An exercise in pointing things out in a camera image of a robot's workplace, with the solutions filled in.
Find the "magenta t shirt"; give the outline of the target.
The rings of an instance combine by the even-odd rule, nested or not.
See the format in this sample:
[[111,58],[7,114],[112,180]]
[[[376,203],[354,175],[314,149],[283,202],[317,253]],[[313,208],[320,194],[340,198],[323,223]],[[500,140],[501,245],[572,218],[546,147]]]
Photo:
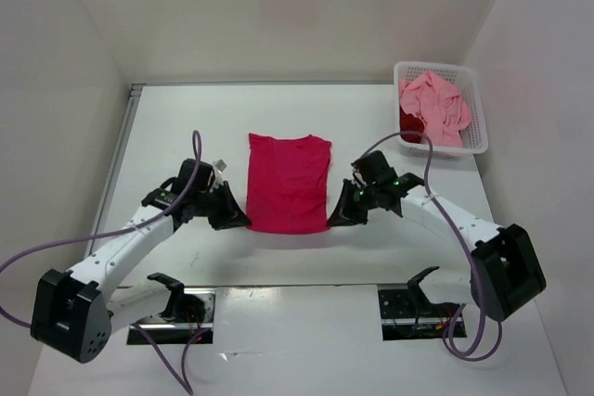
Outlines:
[[312,235],[327,230],[332,143],[249,135],[246,211],[254,232]]

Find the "light pink t shirt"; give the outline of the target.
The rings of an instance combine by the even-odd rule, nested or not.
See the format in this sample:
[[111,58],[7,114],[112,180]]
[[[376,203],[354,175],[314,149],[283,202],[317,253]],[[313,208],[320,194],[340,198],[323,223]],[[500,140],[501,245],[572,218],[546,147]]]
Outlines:
[[472,121],[460,90],[431,70],[413,81],[398,82],[399,109],[424,123],[424,135],[435,146],[463,147],[460,132]]

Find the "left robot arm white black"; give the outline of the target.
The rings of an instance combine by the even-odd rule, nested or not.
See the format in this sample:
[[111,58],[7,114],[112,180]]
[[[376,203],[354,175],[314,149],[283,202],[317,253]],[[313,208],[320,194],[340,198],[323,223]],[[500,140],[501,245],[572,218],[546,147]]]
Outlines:
[[223,177],[225,168],[222,160],[185,160],[176,177],[145,196],[122,231],[67,271],[46,272],[36,289],[31,336],[86,364],[124,327],[151,315],[167,322],[183,317],[195,301],[180,280],[152,273],[138,285],[122,282],[194,218],[206,218],[214,230],[250,225]]

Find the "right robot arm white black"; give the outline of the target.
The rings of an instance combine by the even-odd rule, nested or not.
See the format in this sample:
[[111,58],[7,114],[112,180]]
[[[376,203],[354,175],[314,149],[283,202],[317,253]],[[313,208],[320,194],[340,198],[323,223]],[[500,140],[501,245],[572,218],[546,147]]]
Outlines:
[[383,153],[371,151],[352,164],[353,176],[342,183],[329,227],[366,224],[375,209],[417,224],[468,262],[467,273],[450,274],[431,265],[407,281],[407,305],[417,315],[439,304],[473,304],[503,322],[547,287],[527,231],[483,220],[445,198],[430,194],[424,179],[398,174]]

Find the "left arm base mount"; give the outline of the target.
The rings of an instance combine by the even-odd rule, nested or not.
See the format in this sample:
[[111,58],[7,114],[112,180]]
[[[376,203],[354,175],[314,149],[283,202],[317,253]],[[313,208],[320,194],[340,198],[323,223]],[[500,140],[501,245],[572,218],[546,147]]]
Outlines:
[[151,314],[137,324],[158,345],[184,345],[200,331],[195,344],[212,344],[216,293],[215,288],[187,287],[185,300],[171,319]]

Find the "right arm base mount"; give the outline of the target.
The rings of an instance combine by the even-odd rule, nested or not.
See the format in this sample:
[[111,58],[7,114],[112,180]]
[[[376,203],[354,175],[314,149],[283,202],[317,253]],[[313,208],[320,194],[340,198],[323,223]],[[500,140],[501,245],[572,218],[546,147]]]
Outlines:
[[454,320],[458,305],[440,303],[419,310],[405,285],[378,287],[383,341],[440,339]]

